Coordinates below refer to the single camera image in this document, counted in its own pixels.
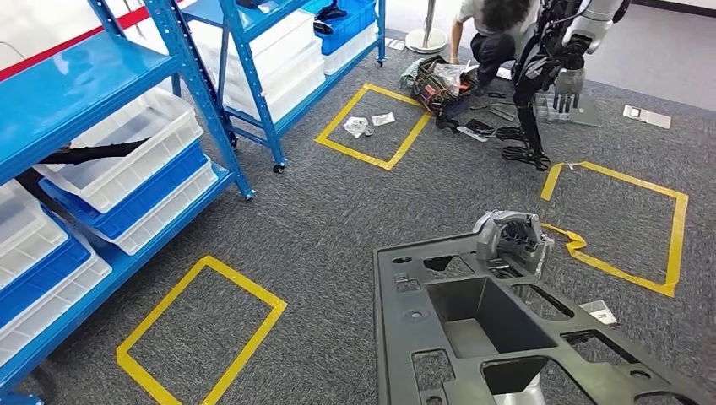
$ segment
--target red stripe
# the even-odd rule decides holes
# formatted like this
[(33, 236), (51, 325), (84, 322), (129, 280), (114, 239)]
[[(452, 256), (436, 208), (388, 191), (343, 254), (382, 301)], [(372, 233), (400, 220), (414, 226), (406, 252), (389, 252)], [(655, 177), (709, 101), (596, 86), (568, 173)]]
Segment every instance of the red stripe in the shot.
[[(126, 29), (128, 27), (131, 27), (133, 25), (136, 25), (140, 21), (144, 21), (149, 17), (149, 13), (147, 13), (147, 8), (142, 7), (138, 8), (130, 13), (124, 14), (122, 17), (117, 19), (119, 22), (119, 25)], [(50, 49), (47, 49), (45, 51), (42, 51), (38, 53), (37, 55), (34, 55), (32, 57), (28, 57), (27, 59), (24, 59), (22, 62), (15, 63), (12, 66), (6, 67), (3, 70), (0, 70), (0, 81), (3, 81), (6, 78), (9, 78), (10, 76), (22, 72), (26, 68), (29, 68), (30, 66), (33, 66), (39, 62), (44, 61), (48, 57), (51, 57), (61, 51), (64, 51), (65, 49), (69, 48), (70, 46), (76, 45), (79, 42), (82, 42), (86, 40), (87, 38), (90, 38), (94, 34), (98, 34), (102, 32), (102, 27), (96, 27), (92, 30), (89, 30), (85, 32), (82, 35), (75, 36), (71, 40), (66, 40), (62, 44), (59, 44), (57, 46), (53, 46)]]

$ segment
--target humanoid robot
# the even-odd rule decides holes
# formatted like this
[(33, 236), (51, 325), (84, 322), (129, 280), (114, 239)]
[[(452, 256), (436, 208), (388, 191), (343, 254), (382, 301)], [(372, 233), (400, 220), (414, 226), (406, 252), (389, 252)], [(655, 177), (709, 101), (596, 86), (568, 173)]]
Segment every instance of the humanoid robot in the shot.
[(533, 165), (543, 171), (550, 160), (542, 150), (534, 115), (534, 95), (555, 85), (553, 108), (577, 108), (584, 84), (584, 54), (601, 45), (607, 30), (619, 22), (631, 0), (540, 0), (537, 21), (516, 40), (517, 61), (512, 77), (519, 127), (500, 128), (501, 140), (518, 140), (523, 147), (507, 146), (502, 157)]

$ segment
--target black pants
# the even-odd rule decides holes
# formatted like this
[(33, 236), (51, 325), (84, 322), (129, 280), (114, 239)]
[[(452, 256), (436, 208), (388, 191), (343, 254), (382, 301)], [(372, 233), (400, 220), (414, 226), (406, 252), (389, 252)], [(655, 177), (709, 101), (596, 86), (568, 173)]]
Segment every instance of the black pants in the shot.
[(477, 67), (477, 81), (482, 87), (497, 76), (500, 65), (514, 59), (514, 39), (508, 34), (477, 34), (470, 42), (470, 48), (473, 57), (480, 63)]

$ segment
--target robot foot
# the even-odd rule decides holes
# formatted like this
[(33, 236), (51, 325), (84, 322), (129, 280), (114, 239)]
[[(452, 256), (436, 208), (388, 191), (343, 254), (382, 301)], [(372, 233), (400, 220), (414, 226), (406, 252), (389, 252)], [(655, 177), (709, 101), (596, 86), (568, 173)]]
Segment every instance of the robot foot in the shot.
[(551, 165), (550, 158), (544, 154), (536, 154), (532, 149), (521, 146), (506, 146), (502, 149), (502, 158), (532, 165), (537, 171), (545, 171)]
[(495, 136), (501, 141), (524, 141), (524, 134), (520, 127), (497, 128)]

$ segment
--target white shirt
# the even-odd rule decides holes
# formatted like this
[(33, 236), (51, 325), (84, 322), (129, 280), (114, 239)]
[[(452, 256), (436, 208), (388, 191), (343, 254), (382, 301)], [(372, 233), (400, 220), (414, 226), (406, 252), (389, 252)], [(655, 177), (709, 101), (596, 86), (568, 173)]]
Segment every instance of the white shirt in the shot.
[[(488, 30), (485, 23), (482, 22), (482, 6), (484, 2), (485, 0), (462, 0), (457, 19), (461, 23), (464, 23), (469, 19), (473, 19), (477, 32), (480, 33), (480, 35), (487, 36), (494, 34), (494, 32)], [(507, 33), (515, 39), (515, 42), (522, 40), (525, 36), (524, 33), (527, 32), (529, 26), (537, 20), (540, 2), (537, 0), (530, 0), (530, 2), (529, 12), (527, 13), (527, 17), (524, 21), (507, 30)]]

